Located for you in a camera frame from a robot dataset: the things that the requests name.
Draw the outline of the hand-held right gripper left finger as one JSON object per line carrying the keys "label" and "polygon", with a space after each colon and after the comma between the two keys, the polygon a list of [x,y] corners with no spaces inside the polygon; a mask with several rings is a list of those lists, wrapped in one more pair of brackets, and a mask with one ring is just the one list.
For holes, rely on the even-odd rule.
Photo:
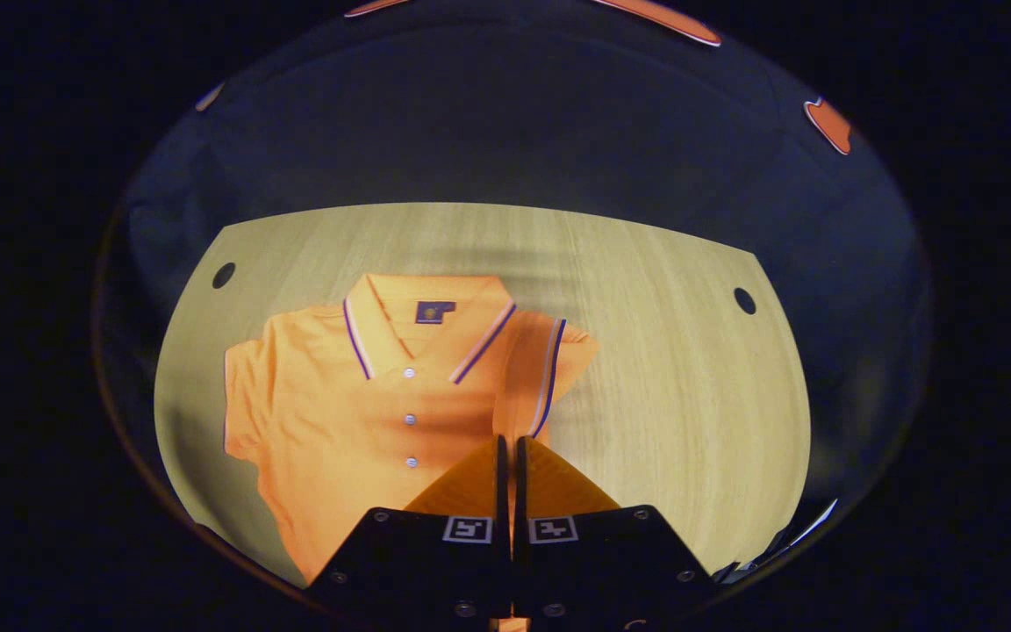
{"label": "hand-held right gripper left finger", "polygon": [[406,508],[369,508],[309,600],[342,620],[508,619],[508,467],[494,437]]}

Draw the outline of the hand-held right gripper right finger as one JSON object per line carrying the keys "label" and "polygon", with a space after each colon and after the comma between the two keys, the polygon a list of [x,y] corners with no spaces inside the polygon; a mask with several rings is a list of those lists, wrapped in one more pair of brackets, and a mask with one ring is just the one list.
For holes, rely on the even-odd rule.
{"label": "hand-held right gripper right finger", "polygon": [[721,585],[654,506],[621,507],[534,437],[516,445],[513,614],[684,620]]}

